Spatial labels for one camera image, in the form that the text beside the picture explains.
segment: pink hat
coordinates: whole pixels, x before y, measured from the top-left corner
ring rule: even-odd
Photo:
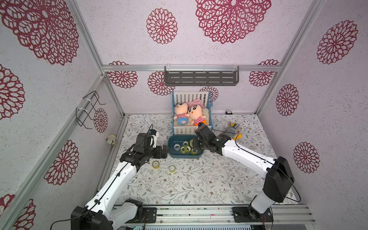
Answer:
[[[188,108],[191,108],[194,105],[200,105],[202,108],[204,108],[204,106],[202,105],[202,100],[201,99],[195,99],[192,102],[187,102],[188,104]]]

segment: floral tablecloth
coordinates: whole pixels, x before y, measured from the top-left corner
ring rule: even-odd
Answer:
[[[266,156],[275,157],[271,144],[257,115],[212,115],[213,129],[225,130],[228,122],[243,127],[237,143]],[[117,154],[113,170],[120,156],[133,143],[137,134],[147,132],[149,126],[159,132],[157,145],[167,144],[172,136],[172,116],[131,115]],[[145,204],[249,204],[263,188],[264,178],[239,162],[204,151],[199,159],[159,159],[160,168],[152,167],[151,159],[143,165],[121,192],[117,204],[132,198]],[[169,172],[174,165],[176,171]],[[288,197],[295,199],[292,191]],[[285,199],[284,204],[296,202]]]

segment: doll face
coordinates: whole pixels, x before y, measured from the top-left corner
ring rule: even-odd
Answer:
[[[184,102],[180,102],[174,108],[175,114],[182,114],[182,113],[187,113],[187,112],[188,112],[188,104]]]
[[[197,119],[202,116],[202,108],[200,105],[193,105],[193,107],[188,110],[188,113],[190,118],[192,118],[193,120]]]

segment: small plush toy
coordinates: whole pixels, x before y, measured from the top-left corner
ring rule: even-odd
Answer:
[[[188,123],[189,117],[189,114],[187,112],[188,112],[188,104],[180,102],[174,108],[175,113],[174,120],[177,120],[179,125],[185,125],[186,123]]]
[[[230,121],[228,124],[230,127],[226,128],[225,135],[233,140],[240,139],[241,138],[240,132],[243,130],[243,128],[237,123],[231,123]]]
[[[202,113],[202,108],[200,105],[193,105],[189,110],[188,110],[188,113],[189,113],[189,116],[190,118],[192,118],[192,122],[191,124],[192,125],[195,125],[195,126],[198,126],[198,124],[200,122],[203,122],[205,123],[205,125],[207,124],[206,123],[206,116],[203,115]]]

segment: white basket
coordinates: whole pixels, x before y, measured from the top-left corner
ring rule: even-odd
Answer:
[[[205,92],[173,92],[172,103],[173,103],[173,135],[187,134],[195,135],[194,130],[198,129],[198,126],[174,126],[174,107],[179,102],[192,102],[196,99],[201,99],[201,104],[208,109],[209,114],[209,125],[212,129],[212,118],[211,118],[211,107],[212,98],[211,93]]]

